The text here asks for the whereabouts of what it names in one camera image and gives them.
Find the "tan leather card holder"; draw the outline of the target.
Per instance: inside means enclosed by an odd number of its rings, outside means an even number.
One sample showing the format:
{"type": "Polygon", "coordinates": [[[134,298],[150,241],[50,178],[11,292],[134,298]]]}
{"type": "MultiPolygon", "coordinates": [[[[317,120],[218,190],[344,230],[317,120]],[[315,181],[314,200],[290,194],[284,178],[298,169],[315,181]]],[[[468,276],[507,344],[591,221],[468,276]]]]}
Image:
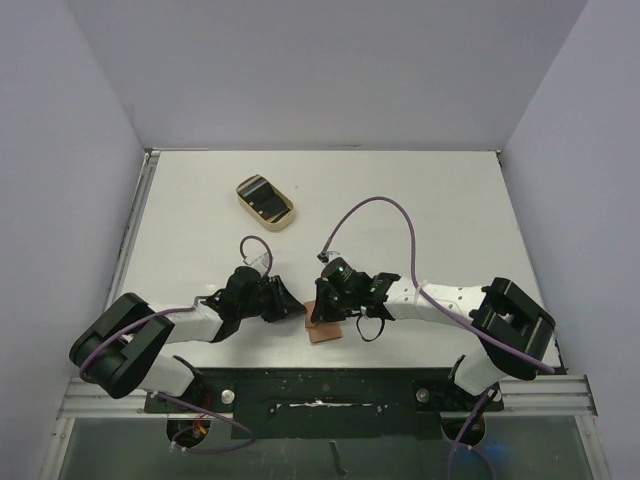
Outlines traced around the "tan leather card holder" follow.
{"type": "Polygon", "coordinates": [[[342,338],[342,330],[338,323],[313,323],[311,321],[311,314],[315,306],[314,301],[305,302],[304,306],[306,308],[304,325],[311,344],[320,344],[342,338]]]}

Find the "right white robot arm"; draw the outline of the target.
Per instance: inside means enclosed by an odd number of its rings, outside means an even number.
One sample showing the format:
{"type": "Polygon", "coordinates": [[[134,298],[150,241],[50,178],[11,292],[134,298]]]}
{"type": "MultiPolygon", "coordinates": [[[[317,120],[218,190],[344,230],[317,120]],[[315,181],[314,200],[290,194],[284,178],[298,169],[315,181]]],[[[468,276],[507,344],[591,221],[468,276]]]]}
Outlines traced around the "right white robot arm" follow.
{"type": "Polygon", "coordinates": [[[476,335],[481,346],[461,355],[445,384],[446,399],[456,408],[469,408],[505,377],[530,381],[545,370],[541,364],[556,322],[506,278],[496,277],[488,286],[417,286],[395,273],[371,277],[337,257],[325,265],[315,285],[314,324],[367,316],[383,323],[450,324],[476,335]]]}

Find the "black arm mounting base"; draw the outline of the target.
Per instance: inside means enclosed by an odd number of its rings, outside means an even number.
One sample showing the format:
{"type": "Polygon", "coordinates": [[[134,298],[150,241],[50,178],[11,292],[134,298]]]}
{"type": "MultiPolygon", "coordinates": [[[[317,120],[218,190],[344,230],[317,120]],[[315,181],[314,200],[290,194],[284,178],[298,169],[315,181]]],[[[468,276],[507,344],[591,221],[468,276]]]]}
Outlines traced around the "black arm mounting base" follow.
{"type": "Polygon", "coordinates": [[[198,407],[229,414],[235,439],[434,439],[455,434],[477,399],[446,368],[205,368],[198,407]]]}

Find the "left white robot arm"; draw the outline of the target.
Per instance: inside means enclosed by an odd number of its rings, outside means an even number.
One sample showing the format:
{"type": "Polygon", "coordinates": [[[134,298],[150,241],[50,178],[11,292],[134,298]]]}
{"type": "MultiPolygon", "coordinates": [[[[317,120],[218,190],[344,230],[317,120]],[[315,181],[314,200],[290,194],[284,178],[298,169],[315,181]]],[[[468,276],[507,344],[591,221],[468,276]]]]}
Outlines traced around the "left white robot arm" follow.
{"type": "Polygon", "coordinates": [[[200,405],[204,387],[188,362],[161,354],[167,344],[219,343],[245,319],[275,323],[306,313],[280,276],[240,266],[226,285],[189,306],[160,306],[129,292],[117,298],[75,340],[69,360],[83,380],[110,397],[159,391],[180,410],[200,405]]]}

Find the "yellow card tray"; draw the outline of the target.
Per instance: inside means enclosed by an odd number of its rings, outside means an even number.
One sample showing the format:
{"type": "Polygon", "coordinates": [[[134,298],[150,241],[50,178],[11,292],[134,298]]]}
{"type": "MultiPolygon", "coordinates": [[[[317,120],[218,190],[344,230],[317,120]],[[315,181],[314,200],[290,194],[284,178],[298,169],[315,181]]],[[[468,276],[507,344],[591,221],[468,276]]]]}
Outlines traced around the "yellow card tray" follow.
{"type": "Polygon", "coordinates": [[[284,230],[295,219],[293,202],[271,182],[273,195],[260,203],[248,203],[236,193],[240,205],[267,231],[284,230]]]}

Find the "stack of grey cards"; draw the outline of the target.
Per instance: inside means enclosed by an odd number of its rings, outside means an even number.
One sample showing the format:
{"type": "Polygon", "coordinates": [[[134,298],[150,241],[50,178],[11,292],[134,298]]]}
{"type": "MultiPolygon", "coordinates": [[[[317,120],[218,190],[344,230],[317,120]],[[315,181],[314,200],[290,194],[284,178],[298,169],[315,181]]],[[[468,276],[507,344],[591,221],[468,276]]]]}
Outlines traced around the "stack of grey cards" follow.
{"type": "Polygon", "coordinates": [[[241,183],[236,193],[248,203],[260,203],[273,195],[273,188],[263,176],[254,175],[241,183]]]}

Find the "aluminium frame rail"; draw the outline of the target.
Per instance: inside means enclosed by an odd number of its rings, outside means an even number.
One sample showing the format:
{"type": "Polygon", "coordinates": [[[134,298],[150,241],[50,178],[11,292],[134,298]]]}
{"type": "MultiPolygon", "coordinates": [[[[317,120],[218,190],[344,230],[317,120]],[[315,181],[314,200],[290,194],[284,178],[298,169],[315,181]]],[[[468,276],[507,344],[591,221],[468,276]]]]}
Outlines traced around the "aluminium frame rail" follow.
{"type": "Polygon", "coordinates": [[[135,246],[140,222],[144,214],[160,154],[161,151],[158,149],[147,149],[144,153],[142,167],[137,180],[133,200],[119,246],[111,283],[103,307],[104,310],[106,310],[117,299],[122,291],[122,285],[127,274],[131,254],[135,246]]]}

